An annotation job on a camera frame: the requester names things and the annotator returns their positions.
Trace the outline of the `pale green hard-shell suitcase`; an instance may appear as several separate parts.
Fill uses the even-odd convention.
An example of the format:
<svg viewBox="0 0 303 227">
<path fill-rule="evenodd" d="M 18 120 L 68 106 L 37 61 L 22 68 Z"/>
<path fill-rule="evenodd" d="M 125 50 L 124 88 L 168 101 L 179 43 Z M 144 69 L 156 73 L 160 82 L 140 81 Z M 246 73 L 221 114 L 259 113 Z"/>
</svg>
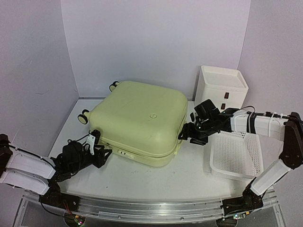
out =
<svg viewBox="0 0 303 227">
<path fill-rule="evenodd" d="M 111 93 L 93 110 L 78 115 L 98 143 L 127 159 L 152 166 L 167 165 L 178 153 L 178 138 L 187 118 L 187 98 L 175 89 L 134 81 L 115 81 Z"/>
</svg>

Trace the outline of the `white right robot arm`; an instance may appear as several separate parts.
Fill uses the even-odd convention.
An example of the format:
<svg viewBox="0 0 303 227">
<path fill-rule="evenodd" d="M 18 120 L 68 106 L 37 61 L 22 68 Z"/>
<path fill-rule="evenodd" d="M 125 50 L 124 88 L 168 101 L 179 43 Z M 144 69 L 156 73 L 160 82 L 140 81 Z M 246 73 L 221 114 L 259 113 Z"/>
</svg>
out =
<svg viewBox="0 0 303 227">
<path fill-rule="evenodd" d="M 303 122 L 296 112 L 259 113 L 252 106 L 221 111 L 206 100 L 190 118 L 179 139 L 210 145 L 213 175 L 248 182 L 239 197 L 222 201 L 226 217 L 262 208 L 266 191 L 303 164 Z"/>
</svg>

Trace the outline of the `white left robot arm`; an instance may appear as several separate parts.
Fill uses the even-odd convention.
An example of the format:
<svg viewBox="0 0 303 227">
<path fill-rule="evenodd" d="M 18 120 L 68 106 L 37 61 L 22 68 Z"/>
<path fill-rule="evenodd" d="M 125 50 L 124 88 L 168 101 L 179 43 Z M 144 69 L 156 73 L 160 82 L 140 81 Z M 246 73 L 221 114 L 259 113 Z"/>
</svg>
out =
<svg viewBox="0 0 303 227">
<path fill-rule="evenodd" d="M 52 207 L 76 211 L 80 198 L 63 193 L 60 182 L 71 179 L 80 170 L 101 168 L 112 150 L 99 145 L 100 133 L 86 135 L 87 141 L 70 140 L 57 157 L 42 157 L 11 145 L 8 136 L 0 136 L 0 182 L 39 195 L 39 201 Z"/>
</svg>

